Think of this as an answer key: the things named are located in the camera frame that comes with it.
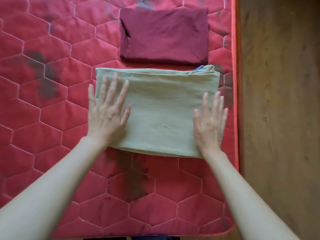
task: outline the person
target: person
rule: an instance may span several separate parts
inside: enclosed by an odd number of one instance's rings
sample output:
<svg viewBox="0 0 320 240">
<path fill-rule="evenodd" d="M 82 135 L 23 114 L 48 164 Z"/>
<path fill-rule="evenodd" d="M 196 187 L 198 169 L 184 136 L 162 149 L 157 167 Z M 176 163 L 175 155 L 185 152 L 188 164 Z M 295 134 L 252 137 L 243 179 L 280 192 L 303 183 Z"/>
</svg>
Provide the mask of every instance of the person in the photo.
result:
<svg viewBox="0 0 320 240">
<path fill-rule="evenodd" d="M 89 85 L 88 134 L 62 160 L 0 210 L 0 239 L 50 237 L 95 159 L 124 132 L 131 105 L 123 112 L 129 82 L 114 102 L 118 76 L 104 77 L 97 103 Z M 194 141 L 212 169 L 245 240 L 299 239 L 238 173 L 219 146 L 227 109 L 217 92 L 212 109 L 203 96 L 202 113 L 193 112 Z"/>
</svg>

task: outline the green folded cloth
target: green folded cloth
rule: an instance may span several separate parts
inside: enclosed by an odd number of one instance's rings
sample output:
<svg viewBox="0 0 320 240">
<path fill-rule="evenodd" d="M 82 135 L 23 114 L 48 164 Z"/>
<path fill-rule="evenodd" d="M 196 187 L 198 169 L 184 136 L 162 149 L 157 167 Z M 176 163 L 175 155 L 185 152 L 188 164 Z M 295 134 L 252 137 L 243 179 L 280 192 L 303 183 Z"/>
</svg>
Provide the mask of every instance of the green folded cloth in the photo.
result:
<svg viewBox="0 0 320 240">
<path fill-rule="evenodd" d="M 119 94 L 130 82 L 126 104 L 132 104 L 126 132 L 110 146 L 160 156 L 202 157 L 192 134 L 192 113 L 201 109 L 205 92 L 218 90 L 219 72 L 206 65 L 196 71 L 96 68 L 96 99 L 104 75 L 118 73 Z"/>
</svg>

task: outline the red mattress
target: red mattress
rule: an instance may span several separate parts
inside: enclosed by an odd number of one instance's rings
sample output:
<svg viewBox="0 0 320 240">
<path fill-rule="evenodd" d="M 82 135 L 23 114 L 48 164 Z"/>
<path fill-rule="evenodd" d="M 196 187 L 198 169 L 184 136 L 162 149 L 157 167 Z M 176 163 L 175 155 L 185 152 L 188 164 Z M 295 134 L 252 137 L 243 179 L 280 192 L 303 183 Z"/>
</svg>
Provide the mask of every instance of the red mattress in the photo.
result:
<svg viewBox="0 0 320 240">
<path fill-rule="evenodd" d="M 238 169 L 234 0 L 0 0 L 0 206 L 87 132 L 95 68 L 196 67 L 120 60 L 123 7 L 208 7 L 209 64 L 230 113 L 222 150 Z M 86 175 L 54 236 L 212 235 L 234 222 L 202 159 L 109 148 Z"/>
</svg>

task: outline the fabric fold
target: fabric fold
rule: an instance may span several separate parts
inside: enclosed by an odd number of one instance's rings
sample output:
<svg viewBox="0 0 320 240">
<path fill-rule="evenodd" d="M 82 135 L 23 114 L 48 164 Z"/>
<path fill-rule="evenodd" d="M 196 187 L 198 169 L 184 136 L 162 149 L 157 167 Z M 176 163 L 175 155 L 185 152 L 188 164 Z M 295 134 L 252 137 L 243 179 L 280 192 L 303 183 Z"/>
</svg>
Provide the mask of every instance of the fabric fold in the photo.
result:
<svg viewBox="0 0 320 240">
<path fill-rule="evenodd" d="M 207 8 L 120 11 L 120 57 L 130 62 L 208 64 Z"/>
<path fill-rule="evenodd" d="M 110 146 L 150 155 L 201 157 L 193 134 L 192 113 L 201 110 L 205 92 L 212 98 L 220 73 L 206 65 L 196 71 L 96 68 L 96 99 L 104 75 L 130 82 L 126 104 L 132 104 L 126 132 Z"/>
</svg>

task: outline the maroon folded cloth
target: maroon folded cloth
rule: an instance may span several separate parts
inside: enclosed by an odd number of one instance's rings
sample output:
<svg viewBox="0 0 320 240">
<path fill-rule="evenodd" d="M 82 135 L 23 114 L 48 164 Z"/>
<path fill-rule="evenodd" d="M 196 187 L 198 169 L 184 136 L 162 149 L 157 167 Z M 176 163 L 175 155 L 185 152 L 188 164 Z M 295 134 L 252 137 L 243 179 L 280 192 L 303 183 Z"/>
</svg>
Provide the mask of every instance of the maroon folded cloth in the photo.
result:
<svg viewBox="0 0 320 240">
<path fill-rule="evenodd" d="M 131 62 L 208 64 L 207 13 L 207 8 L 122 8 L 120 57 Z"/>
</svg>

